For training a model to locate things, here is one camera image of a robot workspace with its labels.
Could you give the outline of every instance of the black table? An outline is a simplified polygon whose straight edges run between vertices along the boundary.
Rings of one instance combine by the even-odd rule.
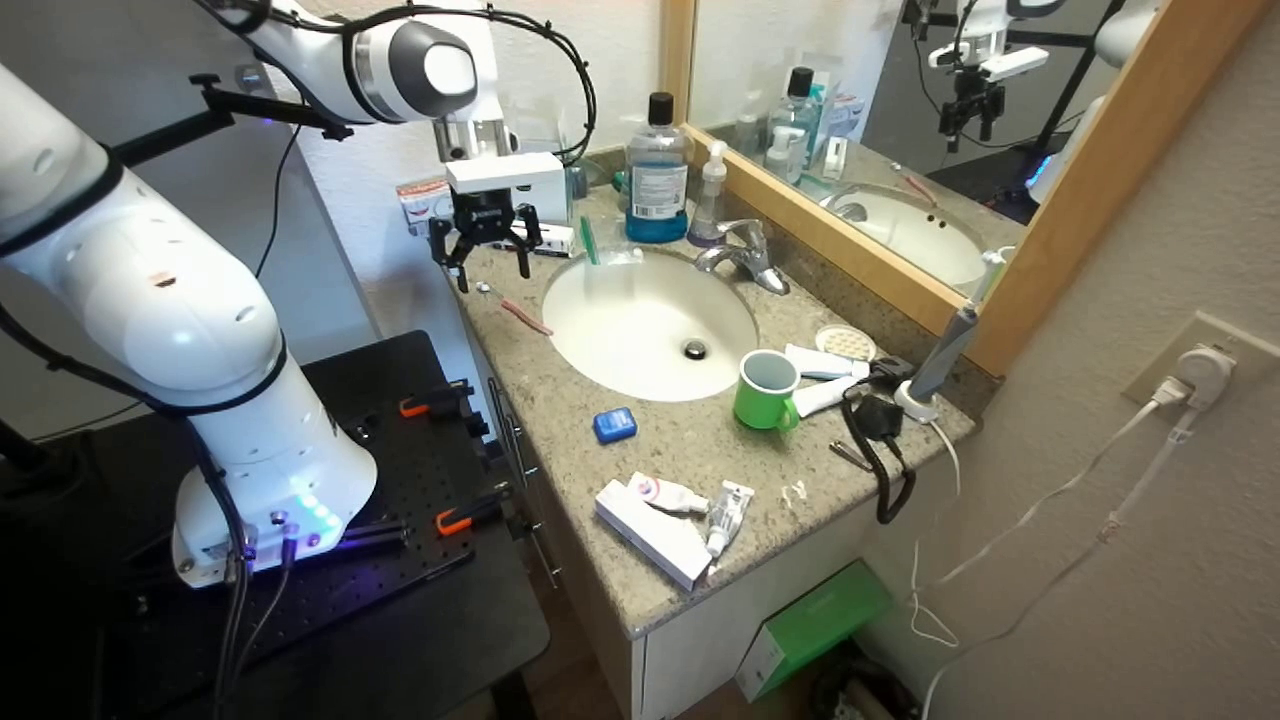
[[[549,626],[503,523],[436,541],[433,517],[494,487],[459,418],[395,418],[401,398],[457,388],[411,331],[309,369],[328,411],[381,460],[362,530],[401,521],[404,543],[292,568],[238,692],[239,718],[395,720],[439,718],[502,690],[520,710],[520,667]],[[208,718],[224,588],[190,593],[168,574],[168,513],[194,465],[180,420],[143,418],[56,443],[82,475],[0,500],[0,711],[4,718]],[[282,574],[252,580],[244,627]]]

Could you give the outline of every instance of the bottle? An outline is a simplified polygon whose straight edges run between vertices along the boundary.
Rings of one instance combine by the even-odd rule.
[[[821,101],[814,97],[814,69],[792,69],[790,101],[770,112],[764,167],[798,183],[808,167],[821,123]]]
[[[649,97],[649,129],[629,145],[629,241],[674,244],[687,231],[684,138],[674,129],[674,91]]]
[[[694,205],[694,227],[687,227],[687,244],[699,244],[699,247],[713,247],[720,244],[720,192],[724,192],[724,151],[727,145],[713,145],[710,162],[703,162],[703,187],[696,192],[696,205]]]

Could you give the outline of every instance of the sink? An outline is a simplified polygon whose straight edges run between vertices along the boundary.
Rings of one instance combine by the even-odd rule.
[[[973,291],[985,281],[981,244],[907,198],[858,187],[827,209],[957,291]]]
[[[576,259],[545,291],[555,352],[589,379],[655,403],[738,384],[762,331],[744,296],[674,254]]]

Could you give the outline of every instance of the marble countertop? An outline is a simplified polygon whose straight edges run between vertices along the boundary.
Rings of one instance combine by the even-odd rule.
[[[576,212],[594,215],[601,247],[623,244],[620,212],[608,198],[594,192],[594,199],[586,199]],[[540,296],[560,268],[570,268],[570,259],[535,255],[533,278],[520,281],[513,254],[476,247],[469,259],[472,286],[494,286],[509,304],[533,315],[540,315]],[[738,291],[757,315],[762,350],[814,350],[821,330],[846,323],[798,286],[790,296],[773,296],[757,286],[738,286]],[[540,456],[549,494],[555,494],[563,503],[563,517],[629,632],[643,632],[684,606],[696,606],[696,597],[724,588],[739,574],[753,574],[773,553],[798,543],[817,523],[852,513],[878,494],[872,472],[861,472],[827,450],[833,441],[850,441],[841,411],[799,420],[799,428],[790,438],[762,438],[731,420],[731,388],[696,403],[631,402],[570,369],[560,352],[540,331],[509,315],[496,296],[459,291],[459,309],[480,341],[480,352],[502,377],[530,443]],[[640,432],[623,443],[601,450],[594,438],[594,418],[604,410],[631,410]],[[973,432],[973,420],[943,402],[939,425],[953,441]],[[943,451],[929,428],[907,428],[901,450],[907,465]],[[681,593],[635,547],[597,521],[597,494],[608,482],[629,482],[631,472],[681,482],[703,497],[713,497],[720,482],[757,487],[744,534],[703,588]],[[786,484],[804,484],[804,500],[792,500],[790,508],[779,497]]]

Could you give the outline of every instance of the small blue box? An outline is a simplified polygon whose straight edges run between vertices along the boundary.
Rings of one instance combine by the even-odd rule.
[[[620,441],[635,438],[635,418],[629,410],[597,411],[594,432],[601,443],[620,443]]]

